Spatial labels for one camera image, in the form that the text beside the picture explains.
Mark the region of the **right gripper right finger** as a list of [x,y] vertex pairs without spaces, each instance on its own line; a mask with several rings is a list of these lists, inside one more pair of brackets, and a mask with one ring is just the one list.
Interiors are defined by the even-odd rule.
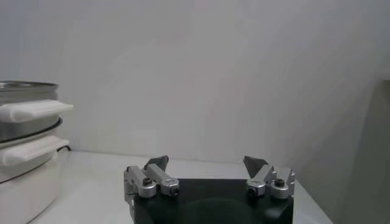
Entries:
[[295,172],[286,167],[275,169],[264,159],[245,156],[243,163],[250,178],[246,181],[247,195],[259,198],[266,194],[278,200],[293,197],[295,191]]

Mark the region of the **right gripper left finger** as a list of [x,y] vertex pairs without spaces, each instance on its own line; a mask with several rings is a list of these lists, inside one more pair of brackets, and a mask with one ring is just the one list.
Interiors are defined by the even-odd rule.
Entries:
[[169,157],[151,158],[143,167],[127,166],[123,173],[124,199],[131,211],[146,207],[156,211],[179,210],[179,180],[166,173]]

